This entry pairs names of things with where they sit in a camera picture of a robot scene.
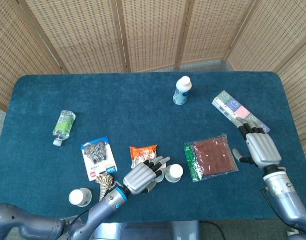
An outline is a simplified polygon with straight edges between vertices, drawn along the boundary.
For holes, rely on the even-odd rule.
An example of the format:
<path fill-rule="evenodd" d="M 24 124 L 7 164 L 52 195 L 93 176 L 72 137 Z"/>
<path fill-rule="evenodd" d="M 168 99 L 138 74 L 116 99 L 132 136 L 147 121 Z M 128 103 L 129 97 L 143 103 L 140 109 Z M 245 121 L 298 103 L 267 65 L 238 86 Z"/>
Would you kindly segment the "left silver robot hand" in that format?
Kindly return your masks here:
<path fill-rule="evenodd" d="M 123 179 L 123 190 L 127 196 L 150 192 L 156 185 L 156 178 L 168 171 L 166 163 L 170 157 L 146 159 L 135 166 Z"/>

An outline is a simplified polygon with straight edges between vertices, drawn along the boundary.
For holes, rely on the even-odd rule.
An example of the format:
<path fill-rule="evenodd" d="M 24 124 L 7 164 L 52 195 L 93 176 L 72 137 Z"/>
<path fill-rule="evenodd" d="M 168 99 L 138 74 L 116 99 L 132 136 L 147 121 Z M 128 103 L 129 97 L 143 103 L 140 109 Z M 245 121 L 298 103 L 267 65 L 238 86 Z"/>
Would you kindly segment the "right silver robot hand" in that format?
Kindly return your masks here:
<path fill-rule="evenodd" d="M 274 141 L 261 125 L 241 117 L 231 118 L 231 122 L 240 131 L 251 155 L 244 157 L 237 149 L 233 149 L 233 155 L 239 162 L 253 164 L 262 170 L 270 165 L 279 165 L 282 158 Z"/>

